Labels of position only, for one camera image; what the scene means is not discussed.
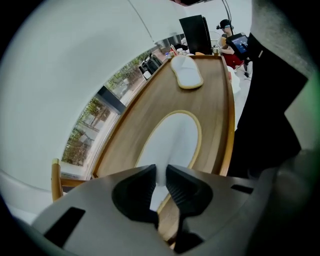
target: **white floor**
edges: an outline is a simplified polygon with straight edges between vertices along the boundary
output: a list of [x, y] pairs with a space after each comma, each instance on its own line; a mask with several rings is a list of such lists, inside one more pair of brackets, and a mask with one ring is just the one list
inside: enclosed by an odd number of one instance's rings
[[252, 72], [249, 74], [250, 78], [247, 78], [244, 73], [244, 68], [241, 66], [235, 75], [240, 78], [240, 91], [233, 95], [234, 97], [234, 110], [235, 110], [235, 130], [238, 127], [238, 122], [241, 117], [242, 111], [244, 110], [245, 103], [248, 97], [250, 84], [251, 84], [251, 76]]

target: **wooden chair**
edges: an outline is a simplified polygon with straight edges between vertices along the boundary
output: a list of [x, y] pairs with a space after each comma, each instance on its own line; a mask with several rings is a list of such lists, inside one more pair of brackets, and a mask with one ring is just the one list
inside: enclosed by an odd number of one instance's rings
[[61, 178], [61, 167], [59, 164], [59, 159], [54, 158], [51, 165], [51, 193], [52, 200], [56, 201], [63, 194], [63, 187], [76, 187], [86, 182], [86, 180]]

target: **black cloth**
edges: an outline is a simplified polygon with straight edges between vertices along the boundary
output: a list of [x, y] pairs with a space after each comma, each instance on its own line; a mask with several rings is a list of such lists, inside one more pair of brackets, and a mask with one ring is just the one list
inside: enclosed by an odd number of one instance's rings
[[307, 82], [252, 34], [248, 51], [253, 62], [251, 85], [235, 131], [228, 170], [228, 176], [242, 178], [259, 176], [301, 150], [284, 113]]

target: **white wall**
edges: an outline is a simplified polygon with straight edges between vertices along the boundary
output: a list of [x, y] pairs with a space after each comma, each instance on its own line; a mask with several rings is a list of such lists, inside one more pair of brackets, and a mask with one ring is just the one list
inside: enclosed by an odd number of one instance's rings
[[179, 19], [184, 7], [169, 0], [130, 0], [148, 28], [154, 42], [183, 33]]
[[153, 46], [127, 0], [44, 2], [0, 66], [0, 168], [49, 190], [52, 158], [62, 158], [86, 104]]
[[[252, 0], [227, 0], [232, 16], [232, 25], [236, 33], [244, 32], [247, 36], [250, 33], [252, 19]], [[223, 34], [217, 30], [220, 21], [228, 19], [227, 12], [221, 0], [201, 2], [184, 8], [188, 17], [202, 15], [206, 18], [209, 31]]]
[[51, 191], [23, 183], [1, 169], [0, 192], [11, 214], [29, 224], [53, 202]]

